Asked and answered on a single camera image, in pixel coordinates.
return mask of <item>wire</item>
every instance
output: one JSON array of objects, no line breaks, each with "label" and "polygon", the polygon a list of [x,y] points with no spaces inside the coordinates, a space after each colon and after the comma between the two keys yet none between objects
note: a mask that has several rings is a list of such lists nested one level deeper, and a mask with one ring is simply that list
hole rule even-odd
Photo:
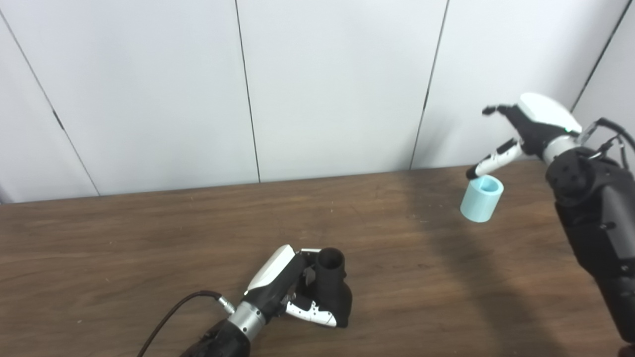
[{"label": "wire", "polygon": [[174,305],[174,307],[172,307],[170,309],[170,311],[168,311],[168,313],[165,315],[163,320],[161,320],[161,322],[159,322],[157,327],[154,328],[154,331],[152,331],[152,333],[150,334],[148,339],[145,341],[144,346],[141,347],[141,350],[137,354],[137,357],[142,357],[144,355],[145,350],[148,349],[148,347],[150,346],[150,343],[152,343],[152,340],[154,340],[154,338],[156,337],[157,333],[159,333],[159,331],[161,330],[163,325],[165,325],[165,323],[168,321],[168,319],[172,315],[174,315],[174,313],[178,310],[178,308],[181,307],[186,302],[188,302],[188,301],[192,300],[193,298],[197,297],[197,296],[210,296],[210,297],[213,297],[214,299],[218,300],[223,295],[221,295],[221,294],[219,294],[217,292],[209,291],[209,290],[201,290],[200,292],[191,293],[190,295],[188,295],[188,296],[184,297],[183,299],[181,299],[181,301],[177,302],[177,304]]},{"label": "wire", "polygon": [[633,140],[633,137],[631,136],[631,134],[626,132],[626,129],[624,129],[617,123],[610,121],[609,119],[606,119],[606,118],[599,118],[596,121],[596,124],[599,126],[604,126],[605,128],[609,128],[613,130],[614,132],[616,132],[621,137],[624,137],[626,142],[628,142],[631,148],[635,151],[635,140]]}]

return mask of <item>cylindrical cup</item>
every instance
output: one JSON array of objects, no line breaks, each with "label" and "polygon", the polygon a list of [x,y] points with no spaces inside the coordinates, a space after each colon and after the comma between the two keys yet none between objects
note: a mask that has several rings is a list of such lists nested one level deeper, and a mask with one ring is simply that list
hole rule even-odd
[{"label": "cylindrical cup", "polygon": [[489,175],[471,180],[461,202],[461,213],[473,222],[487,222],[503,189],[503,183]]}]

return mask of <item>brown table surface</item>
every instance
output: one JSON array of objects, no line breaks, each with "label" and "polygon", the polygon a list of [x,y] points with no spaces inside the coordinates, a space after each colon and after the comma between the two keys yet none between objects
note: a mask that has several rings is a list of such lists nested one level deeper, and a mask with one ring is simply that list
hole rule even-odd
[{"label": "brown table surface", "polygon": [[[544,167],[510,165],[484,224],[463,218],[465,168],[0,206],[3,356],[136,356],[185,295],[237,303],[275,249],[346,256],[346,329],[290,316],[252,356],[593,356],[621,343],[575,262]],[[146,356],[178,356],[216,321],[186,304]]]}]

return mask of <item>white robotic hand cover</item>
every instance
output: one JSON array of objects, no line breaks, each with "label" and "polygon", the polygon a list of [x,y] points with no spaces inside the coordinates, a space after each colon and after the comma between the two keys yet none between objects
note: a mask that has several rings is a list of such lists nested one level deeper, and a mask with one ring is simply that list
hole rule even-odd
[{"label": "white robotic hand cover", "polygon": [[[261,286],[266,286],[270,284],[276,277],[282,272],[282,270],[291,262],[291,260],[297,255],[316,255],[321,251],[321,249],[301,249],[298,252],[294,252],[290,245],[283,245],[278,248],[273,255],[269,258],[269,260],[265,263],[265,265],[260,268],[258,273],[251,280],[245,295],[252,290],[259,288]],[[303,272],[302,277],[298,278],[306,278],[306,271]],[[286,313],[301,320],[310,321],[313,323],[317,323],[320,325],[328,326],[328,327],[336,327],[337,320],[334,315],[330,311],[320,310],[319,306],[315,301],[311,300],[311,307],[307,309],[302,309],[300,306],[293,303],[293,298],[295,294],[291,297],[288,297],[288,302],[286,303]]]}]

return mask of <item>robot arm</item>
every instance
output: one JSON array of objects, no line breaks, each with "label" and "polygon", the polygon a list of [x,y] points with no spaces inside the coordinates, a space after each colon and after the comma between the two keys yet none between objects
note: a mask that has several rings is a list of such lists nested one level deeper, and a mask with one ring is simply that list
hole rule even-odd
[{"label": "robot arm", "polygon": [[[294,252],[290,245],[281,246],[253,277],[235,312],[181,357],[247,357],[259,331],[285,312],[328,327],[346,327],[352,295],[345,277],[344,255],[337,249]],[[226,304],[231,312],[231,304]]]},{"label": "robot arm", "polygon": [[[556,211],[578,263],[596,280],[617,330],[626,342],[635,343],[635,181],[629,170],[581,145],[604,125],[624,136],[623,128],[600,119],[587,131],[557,102],[537,94],[524,94],[520,103],[486,108],[499,111],[520,134],[524,153],[547,164],[546,179],[556,198]],[[516,144],[498,155],[518,151]],[[470,168],[474,179],[510,160],[491,155]]]}]

